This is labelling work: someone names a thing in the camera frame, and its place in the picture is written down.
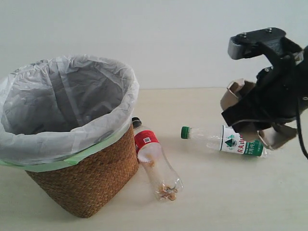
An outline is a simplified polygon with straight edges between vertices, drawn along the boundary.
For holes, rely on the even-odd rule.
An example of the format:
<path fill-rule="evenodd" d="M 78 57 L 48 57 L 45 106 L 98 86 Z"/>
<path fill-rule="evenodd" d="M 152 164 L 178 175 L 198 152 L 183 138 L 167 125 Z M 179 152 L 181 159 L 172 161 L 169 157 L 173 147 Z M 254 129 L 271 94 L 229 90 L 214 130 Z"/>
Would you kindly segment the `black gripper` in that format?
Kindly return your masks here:
<path fill-rule="evenodd" d="M 260 131 L 298 120 L 308 108 L 308 49 L 284 44 L 266 58 L 271 66 L 258 73 L 250 100 L 231 92 L 221 98 L 223 119 L 245 140 L 259 140 Z"/>

